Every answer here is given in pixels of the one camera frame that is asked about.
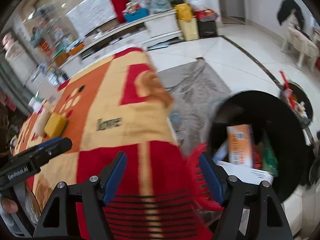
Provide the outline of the person's left hand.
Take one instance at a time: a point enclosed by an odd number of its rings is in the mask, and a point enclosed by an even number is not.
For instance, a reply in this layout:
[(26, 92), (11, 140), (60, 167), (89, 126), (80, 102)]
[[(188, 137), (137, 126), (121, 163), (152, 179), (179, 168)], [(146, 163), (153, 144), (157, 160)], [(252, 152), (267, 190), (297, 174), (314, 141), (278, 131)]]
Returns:
[(1, 198), (1, 210), (4, 213), (16, 213), (18, 211), (18, 205), (11, 199)]

